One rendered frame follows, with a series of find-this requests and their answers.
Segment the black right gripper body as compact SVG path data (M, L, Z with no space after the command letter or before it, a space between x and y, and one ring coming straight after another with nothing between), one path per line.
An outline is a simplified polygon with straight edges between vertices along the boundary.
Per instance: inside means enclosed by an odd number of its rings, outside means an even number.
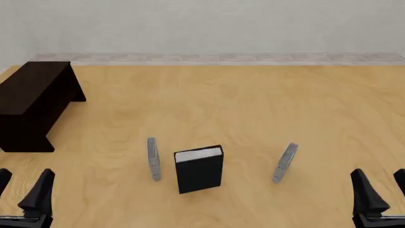
M364 214L353 216L355 228L405 228L405 216L367 217Z

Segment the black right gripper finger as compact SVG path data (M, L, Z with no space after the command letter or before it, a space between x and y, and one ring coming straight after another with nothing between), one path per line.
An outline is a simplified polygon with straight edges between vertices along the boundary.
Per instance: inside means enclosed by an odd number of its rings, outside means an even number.
M396 180L399 189L402 191L402 194L405 196L405 168L400 168L394 173L394 179Z
M370 184L365 173L356 168L350 174L354 191L354 206L352 214L378 214L390 208Z

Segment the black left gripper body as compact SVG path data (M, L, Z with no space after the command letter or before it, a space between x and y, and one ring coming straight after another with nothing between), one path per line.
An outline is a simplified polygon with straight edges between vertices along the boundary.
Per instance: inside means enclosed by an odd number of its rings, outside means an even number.
M22 216L0 216L0 228L50 228L53 218L41 215L39 218Z

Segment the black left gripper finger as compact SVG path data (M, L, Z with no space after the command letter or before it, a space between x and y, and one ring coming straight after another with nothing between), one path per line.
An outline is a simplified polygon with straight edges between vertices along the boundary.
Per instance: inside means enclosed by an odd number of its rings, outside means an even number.
M18 206L23 210L24 217L40 217L53 215L51 196L55 173L46 168Z
M6 189L9 181L11 180L12 172L7 168L0 168L0 196Z

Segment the dark wooden cabinet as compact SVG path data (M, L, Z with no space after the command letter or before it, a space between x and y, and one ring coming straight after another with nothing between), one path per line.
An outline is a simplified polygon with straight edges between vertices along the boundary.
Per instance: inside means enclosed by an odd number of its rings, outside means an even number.
M52 153L47 139L71 102L85 94L69 61L29 61L0 83L0 149Z

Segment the thick black book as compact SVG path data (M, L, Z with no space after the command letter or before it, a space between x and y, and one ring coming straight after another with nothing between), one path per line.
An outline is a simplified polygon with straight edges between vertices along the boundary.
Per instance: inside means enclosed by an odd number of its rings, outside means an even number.
M224 152L220 145L173 154L180 194L221 186Z

